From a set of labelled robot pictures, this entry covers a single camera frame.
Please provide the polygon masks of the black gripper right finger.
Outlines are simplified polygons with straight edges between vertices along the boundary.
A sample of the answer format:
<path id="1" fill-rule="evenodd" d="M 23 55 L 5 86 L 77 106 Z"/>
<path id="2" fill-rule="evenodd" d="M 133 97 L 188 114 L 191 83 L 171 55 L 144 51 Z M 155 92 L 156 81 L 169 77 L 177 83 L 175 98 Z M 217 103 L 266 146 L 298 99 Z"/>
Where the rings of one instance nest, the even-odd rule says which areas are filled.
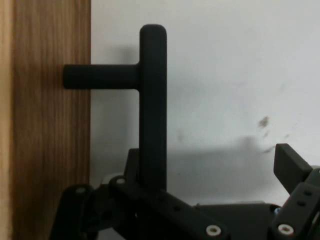
<path id="1" fill-rule="evenodd" d="M 273 172 L 289 193 L 268 228 L 270 240 L 320 238 L 320 169 L 313 168 L 289 144 L 275 146 Z"/>

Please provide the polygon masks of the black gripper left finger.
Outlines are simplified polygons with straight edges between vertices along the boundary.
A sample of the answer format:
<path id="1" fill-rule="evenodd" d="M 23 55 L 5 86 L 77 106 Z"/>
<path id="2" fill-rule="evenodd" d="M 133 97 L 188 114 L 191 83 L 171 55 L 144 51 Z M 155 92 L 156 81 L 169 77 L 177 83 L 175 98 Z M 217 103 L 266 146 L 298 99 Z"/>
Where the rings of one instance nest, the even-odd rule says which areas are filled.
<path id="1" fill-rule="evenodd" d="M 95 240 L 113 229 L 126 240 L 228 240 L 228 229 L 163 190 L 138 184 L 139 150 L 129 150 L 123 175 L 97 189 L 78 184 L 61 196 L 52 240 Z"/>

